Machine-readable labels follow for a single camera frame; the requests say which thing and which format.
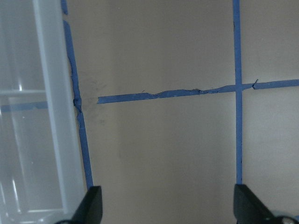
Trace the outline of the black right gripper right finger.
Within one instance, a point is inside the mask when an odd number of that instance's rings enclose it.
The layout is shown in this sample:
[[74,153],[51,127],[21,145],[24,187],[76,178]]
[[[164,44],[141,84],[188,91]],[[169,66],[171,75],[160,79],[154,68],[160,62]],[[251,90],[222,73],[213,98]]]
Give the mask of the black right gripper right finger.
[[233,213],[238,224],[280,223],[280,218],[274,216],[245,184],[234,187]]

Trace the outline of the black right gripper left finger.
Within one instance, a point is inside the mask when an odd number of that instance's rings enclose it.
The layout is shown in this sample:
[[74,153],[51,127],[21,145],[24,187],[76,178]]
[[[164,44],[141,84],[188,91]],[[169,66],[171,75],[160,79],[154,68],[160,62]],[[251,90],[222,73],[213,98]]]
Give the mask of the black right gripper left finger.
[[90,187],[72,216],[71,224],[100,224],[103,217],[101,186]]

